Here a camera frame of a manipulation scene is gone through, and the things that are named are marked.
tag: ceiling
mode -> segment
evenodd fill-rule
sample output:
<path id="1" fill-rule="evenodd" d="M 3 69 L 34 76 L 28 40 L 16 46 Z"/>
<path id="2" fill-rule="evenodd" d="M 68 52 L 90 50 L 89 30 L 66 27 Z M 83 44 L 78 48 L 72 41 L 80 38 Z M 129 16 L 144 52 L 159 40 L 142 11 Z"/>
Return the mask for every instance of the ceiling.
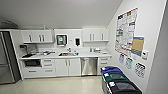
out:
<path id="1" fill-rule="evenodd" d="M 0 0 L 0 16 L 22 29 L 106 28 L 123 0 Z"/>

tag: gray floor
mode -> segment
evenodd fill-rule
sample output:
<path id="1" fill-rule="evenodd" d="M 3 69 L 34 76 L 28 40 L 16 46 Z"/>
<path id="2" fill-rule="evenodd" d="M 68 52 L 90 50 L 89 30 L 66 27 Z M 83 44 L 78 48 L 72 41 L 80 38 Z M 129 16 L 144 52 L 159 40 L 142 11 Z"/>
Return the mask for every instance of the gray floor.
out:
<path id="1" fill-rule="evenodd" d="M 25 79 L 0 85 L 0 94 L 103 94 L 101 76 Z"/>

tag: countertop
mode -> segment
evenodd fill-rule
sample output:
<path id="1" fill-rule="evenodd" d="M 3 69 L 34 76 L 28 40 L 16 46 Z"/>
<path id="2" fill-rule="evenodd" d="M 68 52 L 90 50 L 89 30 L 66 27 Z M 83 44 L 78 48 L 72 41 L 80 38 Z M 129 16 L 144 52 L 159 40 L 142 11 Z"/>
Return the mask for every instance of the countertop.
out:
<path id="1" fill-rule="evenodd" d="M 50 53 L 49 55 L 33 55 L 28 58 L 19 58 L 19 59 L 25 60 L 25 59 L 60 59 L 60 58 L 81 58 L 81 57 L 111 57 L 110 54 L 102 54 L 95 52 L 79 52 L 77 56 L 58 56 L 60 53 L 61 52 Z"/>

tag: lower cabinet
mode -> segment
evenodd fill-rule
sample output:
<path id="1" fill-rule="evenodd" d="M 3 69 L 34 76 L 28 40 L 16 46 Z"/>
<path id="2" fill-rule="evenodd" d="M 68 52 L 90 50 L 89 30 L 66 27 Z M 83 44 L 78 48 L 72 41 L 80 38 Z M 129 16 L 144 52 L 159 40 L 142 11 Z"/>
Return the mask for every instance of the lower cabinet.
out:
<path id="1" fill-rule="evenodd" d="M 80 58 L 55 59 L 56 76 L 81 76 Z"/>
<path id="2" fill-rule="evenodd" d="M 54 59 L 41 59 L 40 65 L 24 67 L 24 78 L 56 77 Z"/>
<path id="3" fill-rule="evenodd" d="M 25 78 L 56 77 L 55 69 L 24 68 Z"/>
<path id="4" fill-rule="evenodd" d="M 99 57 L 98 58 L 97 75 L 101 75 L 101 69 L 100 68 L 111 65 L 110 58 L 111 57 Z"/>

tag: white cabinet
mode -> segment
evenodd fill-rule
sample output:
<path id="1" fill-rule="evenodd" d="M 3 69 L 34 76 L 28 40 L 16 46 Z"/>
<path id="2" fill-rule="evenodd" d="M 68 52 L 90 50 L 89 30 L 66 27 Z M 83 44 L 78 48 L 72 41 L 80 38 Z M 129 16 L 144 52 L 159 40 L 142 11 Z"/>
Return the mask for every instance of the white cabinet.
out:
<path id="1" fill-rule="evenodd" d="M 98 58 L 97 75 L 101 75 L 100 68 L 111 65 L 110 58 L 111 57 L 99 57 Z"/>
<path id="2" fill-rule="evenodd" d="M 54 59 L 42 59 L 41 67 L 24 67 L 25 78 L 56 77 Z"/>
<path id="3" fill-rule="evenodd" d="M 22 30 L 22 38 L 24 43 L 32 43 L 32 34 L 30 30 Z"/>
<path id="4" fill-rule="evenodd" d="M 22 30 L 24 43 L 50 43 L 53 42 L 51 30 Z"/>
<path id="5" fill-rule="evenodd" d="M 56 74 L 61 76 L 81 76 L 80 58 L 55 59 Z"/>
<path id="6" fill-rule="evenodd" d="M 91 29 L 83 29 L 83 41 L 92 41 L 92 30 Z"/>
<path id="7" fill-rule="evenodd" d="M 100 37 L 102 41 L 109 41 L 109 29 L 101 29 Z"/>
<path id="8" fill-rule="evenodd" d="M 101 41 L 101 29 L 92 29 L 92 41 Z"/>
<path id="9" fill-rule="evenodd" d="M 25 78 L 55 77 L 55 69 L 24 68 Z"/>
<path id="10" fill-rule="evenodd" d="M 109 29 L 83 29 L 83 42 L 108 41 Z"/>

